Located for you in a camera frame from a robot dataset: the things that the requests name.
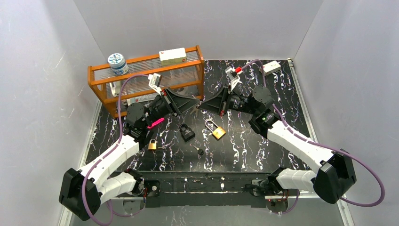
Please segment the silver key bunch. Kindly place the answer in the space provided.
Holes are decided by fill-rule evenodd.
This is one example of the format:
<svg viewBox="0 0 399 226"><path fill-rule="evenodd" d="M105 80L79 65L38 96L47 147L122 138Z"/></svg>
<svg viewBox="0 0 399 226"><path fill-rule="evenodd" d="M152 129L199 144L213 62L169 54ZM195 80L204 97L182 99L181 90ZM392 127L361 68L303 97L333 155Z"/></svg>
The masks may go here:
<svg viewBox="0 0 399 226"><path fill-rule="evenodd" d="M199 112L199 110L200 110L200 106L201 106L201 104L196 105L196 106L192 109L192 111L190 112L190 115L198 115L198 112Z"/></svg>

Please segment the long shackle brass padlock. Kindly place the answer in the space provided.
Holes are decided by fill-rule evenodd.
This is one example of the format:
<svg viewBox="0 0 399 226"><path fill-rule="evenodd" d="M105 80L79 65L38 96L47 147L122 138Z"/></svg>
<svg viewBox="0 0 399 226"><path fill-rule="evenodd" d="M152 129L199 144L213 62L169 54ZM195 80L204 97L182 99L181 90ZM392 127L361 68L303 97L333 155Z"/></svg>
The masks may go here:
<svg viewBox="0 0 399 226"><path fill-rule="evenodd" d="M210 119L205 120L205 126L208 130L211 131L212 135L217 140L221 139L226 134L226 131L222 127L218 126Z"/></svg>

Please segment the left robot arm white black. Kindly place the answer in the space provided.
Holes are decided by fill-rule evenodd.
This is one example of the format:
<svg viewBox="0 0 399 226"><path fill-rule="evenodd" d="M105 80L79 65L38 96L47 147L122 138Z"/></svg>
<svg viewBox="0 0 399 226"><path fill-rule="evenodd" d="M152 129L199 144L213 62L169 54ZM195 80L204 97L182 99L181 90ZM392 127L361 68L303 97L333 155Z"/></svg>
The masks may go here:
<svg viewBox="0 0 399 226"><path fill-rule="evenodd" d="M94 218L104 202L123 193L140 194L144 179L138 172L126 170L115 177L112 173L150 143L154 134L150 128L156 121L169 114L181 115L199 103L199 99L179 95L170 88L161 91L149 107L131 103L118 141L89 164L64 173L59 202L86 221Z"/></svg>

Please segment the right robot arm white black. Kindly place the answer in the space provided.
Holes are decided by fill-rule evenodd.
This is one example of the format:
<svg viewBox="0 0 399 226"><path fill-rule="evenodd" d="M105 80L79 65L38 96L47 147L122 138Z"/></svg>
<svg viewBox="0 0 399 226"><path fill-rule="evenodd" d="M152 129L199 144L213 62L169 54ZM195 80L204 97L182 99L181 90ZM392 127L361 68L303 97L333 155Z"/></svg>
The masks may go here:
<svg viewBox="0 0 399 226"><path fill-rule="evenodd" d="M227 110L250 114L248 123L256 134L282 146L310 167L310 170L279 167L267 179L252 185L259 192L277 194L290 189L303 190L334 204L357 181L352 159L347 153L316 145L289 126L275 109L271 92L264 86L255 87L247 97L222 87L199 107L220 116Z"/></svg>

